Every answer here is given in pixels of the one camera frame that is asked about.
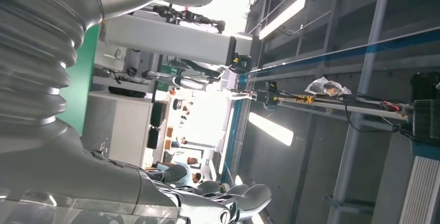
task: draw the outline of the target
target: blue stripe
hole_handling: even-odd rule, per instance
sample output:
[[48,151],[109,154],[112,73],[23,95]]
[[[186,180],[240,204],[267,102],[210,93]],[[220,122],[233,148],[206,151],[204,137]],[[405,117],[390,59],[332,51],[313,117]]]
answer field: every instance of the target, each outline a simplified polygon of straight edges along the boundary
[[[277,72],[277,74],[282,74],[287,72],[289,69],[300,66],[300,65],[307,65],[312,63],[318,63],[318,62],[324,62],[324,61],[331,61],[336,59],[342,59],[347,57],[353,57],[356,55],[363,55],[366,53],[376,53],[376,52],[382,52],[386,50],[393,50],[393,49],[399,49],[419,44],[425,44],[432,41],[439,41],[440,40],[440,28],[435,28],[431,30],[427,30],[425,32],[419,32],[413,35],[407,35],[403,37],[398,37],[394,39],[388,39],[384,40],[375,44],[371,45],[363,45],[355,48],[340,50],[332,53],[317,55],[315,57],[309,57],[306,59],[293,61],[285,63],[284,65],[276,65],[271,68],[263,69],[261,71],[257,72],[250,72],[246,74],[252,75],[257,74],[257,77],[263,77],[263,76],[269,76],[273,75],[274,72]],[[246,82],[247,78],[241,77],[239,82]]]
[[223,183],[227,183],[227,170],[229,170],[230,164],[232,162],[233,149],[235,146],[235,137],[237,135],[237,128],[240,122],[242,102],[243,100],[234,102],[234,114],[232,115],[232,122],[230,127],[231,130],[229,132],[229,137],[228,137],[229,138],[228,147],[226,147],[226,154],[223,154],[224,156],[226,156],[225,165],[223,167],[223,173],[221,176],[221,182]]

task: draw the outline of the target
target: wire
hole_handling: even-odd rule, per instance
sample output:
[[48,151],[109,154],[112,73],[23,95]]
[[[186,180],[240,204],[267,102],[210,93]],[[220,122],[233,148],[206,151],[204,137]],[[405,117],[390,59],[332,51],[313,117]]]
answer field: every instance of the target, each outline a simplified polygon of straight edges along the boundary
[[388,119],[386,119],[384,116],[380,116],[383,120],[385,120],[388,124],[390,124],[391,126],[394,126],[393,123],[391,123]]
[[277,30],[278,30],[279,32],[283,33],[283,34],[286,35],[286,36],[292,36],[292,35],[293,35],[293,34],[288,34],[288,33],[284,32],[284,31],[280,30],[279,28],[278,28]]

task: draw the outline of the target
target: green wall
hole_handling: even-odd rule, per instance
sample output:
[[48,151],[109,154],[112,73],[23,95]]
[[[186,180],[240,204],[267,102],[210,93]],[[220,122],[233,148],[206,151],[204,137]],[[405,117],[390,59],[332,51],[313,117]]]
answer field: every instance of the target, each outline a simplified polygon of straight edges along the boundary
[[68,88],[61,89],[60,93],[67,101],[67,109],[58,115],[58,118],[75,128],[79,136],[83,134],[98,35],[99,25],[93,26],[86,32],[84,43],[78,49],[76,64],[67,68],[72,82]]

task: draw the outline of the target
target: plastic bag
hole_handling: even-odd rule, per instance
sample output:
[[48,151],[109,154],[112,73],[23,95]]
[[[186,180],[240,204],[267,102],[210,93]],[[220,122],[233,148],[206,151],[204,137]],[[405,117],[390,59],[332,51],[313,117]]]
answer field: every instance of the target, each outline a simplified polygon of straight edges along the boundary
[[348,88],[342,87],[341,84],[335,81],[327,80],[325,77],[321,77],[309,84],[305,91],[315,95],[326,94],[329,96],[351,94]]

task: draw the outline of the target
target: rod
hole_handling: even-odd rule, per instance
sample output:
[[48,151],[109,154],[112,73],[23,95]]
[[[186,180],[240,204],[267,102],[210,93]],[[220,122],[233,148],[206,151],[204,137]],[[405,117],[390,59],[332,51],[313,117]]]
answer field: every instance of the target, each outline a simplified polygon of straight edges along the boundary
[[[387,2],[388,0],[377,0],[368,44],[375,43],[379,39],[380,31],[382,29],[383,18],[385,16],[385,11],[387,8]],[[367,93],[375,58],[375,52],[370,52],[365,55],[361,79],[359,81],[359,87],[357,89],[358,92]],[[360,113],[353,113],[351,116],[351,121],[355,126],[360,126],[362,124],[362,120],[363,115]],[[347,196],[348,183],[350,180],[351,170],[353,168],[354,155],[356,153],[358,141],[359,132],[349,126],[344,150],[342,153],[341,164],[339,166],[338,177],[336,179],[335,192],[333,194],[333,198],[339,203],[343,203]],[[336,207],[331,206],[327,224],[338,224],[340,220],[340,215],[341,212]]]

